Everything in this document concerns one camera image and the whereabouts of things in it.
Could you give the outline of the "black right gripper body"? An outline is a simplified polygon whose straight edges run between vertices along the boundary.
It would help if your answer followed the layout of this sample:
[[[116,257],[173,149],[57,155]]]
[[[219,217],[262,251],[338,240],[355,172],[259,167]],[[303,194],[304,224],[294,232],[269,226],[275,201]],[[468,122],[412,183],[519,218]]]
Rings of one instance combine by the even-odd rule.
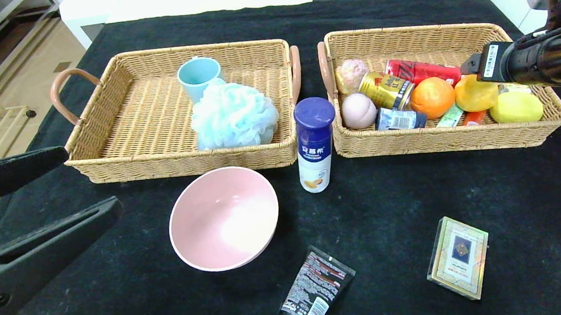
[[[477,79],[484,82],[546,84],[539,70],[539,45],[522,48],[516,42],[491,41],[480,55]]]

